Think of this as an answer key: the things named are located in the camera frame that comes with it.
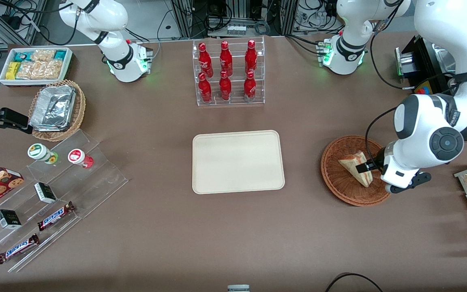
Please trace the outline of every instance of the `brown table surface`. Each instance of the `brown table surface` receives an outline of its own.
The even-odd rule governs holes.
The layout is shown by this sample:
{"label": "brown table surface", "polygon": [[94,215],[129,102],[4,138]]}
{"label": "brown table surface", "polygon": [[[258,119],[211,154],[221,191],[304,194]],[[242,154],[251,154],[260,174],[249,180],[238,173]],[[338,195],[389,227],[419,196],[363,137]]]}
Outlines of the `brown table surface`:
{"label": "brown table surface", "polygon": [[[393,49],[412,35],[376,38],[386,78],[395,72]],[[452,175],[467,169],[467,144],[451,164],[429,170],[430,183],[376,207],[347,205],[319,174],[322,151],[342,135],[363,135],[408,93],[380,81],[369,56],[339,76],[284,37],[265,42],[266,104],[223,109],[196,106],[191,41],[163,43],[152,74],[131,84],[109,73],[97,46],[72,47],[70,79],[87,98],[82,128],[131,180],[22,271],[0,266],[0,291],[220,292],[246,283],[254,292],[317,292],[342,272],[387,292],[467,291],[467,201]],[[36,92],[1,86],[0,107],[27,113]],[[192,191],[195,135],[267,129],[280,134],[283,189]],[[392,115],[371,138],[396,139]],[[30,164],[34,142],[1,130],[0,166]],[[347,278],[332,289],[364,290],[374,291]]]}

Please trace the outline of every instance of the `red bottle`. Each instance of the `red bottle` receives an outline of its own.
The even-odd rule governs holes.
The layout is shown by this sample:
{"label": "red bottle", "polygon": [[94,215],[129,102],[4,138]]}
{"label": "red bottle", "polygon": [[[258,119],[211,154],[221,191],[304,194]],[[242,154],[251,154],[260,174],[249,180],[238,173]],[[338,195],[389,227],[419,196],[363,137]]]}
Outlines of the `red bottle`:
{"label": "red bottle", "polygon": [[248,41],[248,50],[246,50],[244,62],[246,74],[248,74],[250,70],[255,71],[255,69],[257,69],[257,51],[255,50],[255,41],[252,39]]}
{"label": "red bottle", "polygon": [[249,71],[246,77],[244,81],[244,100],[246,102],[252,102],[255,99],[255,87],[257,83],[253,79],[253,71]]}
{"label": "red bottle", "polygon": [[232,53],[230,49],[228,49],[228,41],[221,42],[221,55],[219,56],[219,60],[221,61],[221,70],[226,70],[228,76],[232,76],[234,74],[234,62],[232,61]]}
{"label": "red bottle", "polygon": [[228,78],[228,72],[226,72],[226,70],[221,71],[219,87],[221,88],[221,98],[224,101],[229,101],[232,95],[232,82],[230,78]]}
{"label": "red bottle", "polygon": [[204,103],[211,103],[212,102],[212,87],[210,86],[210,82],[206,80],[206,75],[203,72],[200,72],[199,75],[199,92],[201,93],[201,98]]}
{"label": "red bottle", "polygon": [[212,69],[212,58],[206,51],[206,45],[204,43],[199,44],[199,66],[201,71],[206,74],[206,77],[212,78],[214,76],[214,70]]}

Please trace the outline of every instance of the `snickers bar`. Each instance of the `snickers bar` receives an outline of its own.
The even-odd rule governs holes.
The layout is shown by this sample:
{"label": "snickers bar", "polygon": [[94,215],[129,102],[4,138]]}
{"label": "snickers bar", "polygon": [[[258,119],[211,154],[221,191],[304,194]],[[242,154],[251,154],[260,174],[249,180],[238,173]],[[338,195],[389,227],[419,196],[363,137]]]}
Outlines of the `snickers bar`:
{"label": "snickers bar", "polygon": [[0,264],[3,264],[11,257],[17,255],[18,253],[22,253],[25,249],[28,249],[31,246],[39,245],[39,237],[37,234],[32,235],[32,237],[28,238],[27,240],[17,244],[13,248],[9,249],[6,253],[0,253]]}
{"label": "snickers bar", "polygon": [[71,201],[70,203],[63,205],[63,207],[57,210],[55,213],[48,216],[42,222],[37,223],[37,225],[39,226],[39,231],[43,231],[44,229],[52,226],[55,222],[57,222],[59,219],[63,218],[73,210],[75,210],[75,207],[73,206],[73,203]]}

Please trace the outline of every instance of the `beige tray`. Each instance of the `beige tray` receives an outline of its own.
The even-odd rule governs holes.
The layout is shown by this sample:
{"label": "beige tray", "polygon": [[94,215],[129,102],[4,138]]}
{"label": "beige tray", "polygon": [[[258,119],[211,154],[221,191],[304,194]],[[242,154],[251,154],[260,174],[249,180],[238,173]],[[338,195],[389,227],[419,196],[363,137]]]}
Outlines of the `beige tray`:
{"label": "beige tray", "polygon": [[197,135],[192,154],[192,189],[196,194],[284,187],[280,138],[275,131]]}

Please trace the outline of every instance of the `plastic tray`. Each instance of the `plastic tray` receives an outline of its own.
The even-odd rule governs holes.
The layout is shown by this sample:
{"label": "plastic tray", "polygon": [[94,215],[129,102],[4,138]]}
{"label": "plastic tray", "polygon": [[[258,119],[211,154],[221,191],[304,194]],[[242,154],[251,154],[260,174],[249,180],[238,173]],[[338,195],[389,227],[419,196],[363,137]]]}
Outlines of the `plastic tray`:
{"label": "plastic tray", "polygon": [[[57,79],[37,79],[37,80],[10,80],[6,79],[6,71],[8,70],[8,65],[10,62],[13,61],[13,58],[15,57],[16,53],[19,52],[30,52],[36,49],[45,49],[45,50],[57,50],[57,51],[66,51],[66,55],[64,56],[64,60],[62,62],[62,67],[61,67],[61,72],[59,74],[59,78]],[[3,69],[1,70],[0,74],[0,82],[3,85],[6,86],[39,86],[39,85],[46,85],[54,82],[60,82],[63,81],[66,73],[68,72],[68,68],[70,67],[70,61],[73,53],[72,50],[66,47],[40,47],[40,48],[18,48],[18,49],[12,49],[8,52],[7,59],[5,61],[5,65],[3,66]]]}
{"label": "plastic tray", "polygon": [[284,187],[280,138],[273,130],[197,135],[192,155],[196,194]]}

